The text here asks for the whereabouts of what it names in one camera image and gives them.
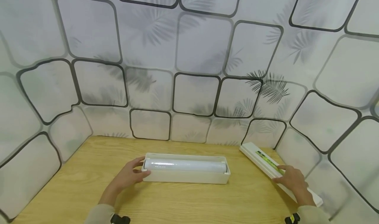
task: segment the plastic wrap roll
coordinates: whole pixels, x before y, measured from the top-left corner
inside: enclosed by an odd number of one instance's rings
[[[222,162],[170,160],[170,159],[147,159],[145,169],[149,171],[205,171],[225,173],[226,164]]]

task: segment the sleeve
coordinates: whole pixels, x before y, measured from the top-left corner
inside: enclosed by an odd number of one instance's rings
[[[299,224],[331,224],[327,215],[318,207],[301,206],[297,210]]]
[[[111,224],[114,207],[108,204],[98,204],[89,212],[84,224]]]

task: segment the wallpaper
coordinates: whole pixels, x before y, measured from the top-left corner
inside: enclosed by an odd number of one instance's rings
[[[0,219],[90,136],[275,149],[379,223],[377,0],[0,0]]]

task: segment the wood grain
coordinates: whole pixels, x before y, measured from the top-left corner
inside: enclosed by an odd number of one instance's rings
[[[282,164],[274,150],[262,150]],[[222,155],[232,174],[226,185],[137,184],[120,194],[115,207],[131,223],[279,224],[297,208],[239,147],[97,136],[78,149],[13,223],[83,223],[124,164],[146,152]]]

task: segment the white plastic box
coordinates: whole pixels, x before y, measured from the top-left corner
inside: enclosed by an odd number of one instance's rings
[[[262,159],[262,157],[256,154],[256,152],[259,151],[262,154],[264,154],[276,166],[279,164],[275,162],[271,157],[269,157],[264,151],[259,149],[259,147],[255,146],[255,144],[253,144],[252,142],[242,144],[242,146],[240,147],[240,151],[243,152],[250,160],[252,160],[252,162],[254,162],[254,164],[256,164],[271,179],[282,177],[282,174],[280,174],[276,169],[270,166],[264,159]],[[286,194],[288,194],[296,202],[294,194],[289,189],[284,187],[284,185],[282,184],[277,185],[279,185],[279,187],[282,190],[284,190],[284,192],[286,192]],[[322,199],[309,188],[308,191],[312,194],[316,206],[320,207],[324,203]]]
[[[205,183],[205,184],[226,184],[230,176],[230,169],[225,157],[196,156],[196,155],[176,155],[147,153],[145,156],[142,171],[145,169],[145,162],[148,159],[172,159],[172,160],[192,160],[207,162],[224,162],[226,164],[225,173],[204,172],[204,171],[162,171],[154,170],[143,179],[147,182],[182,182],[182,183]]]

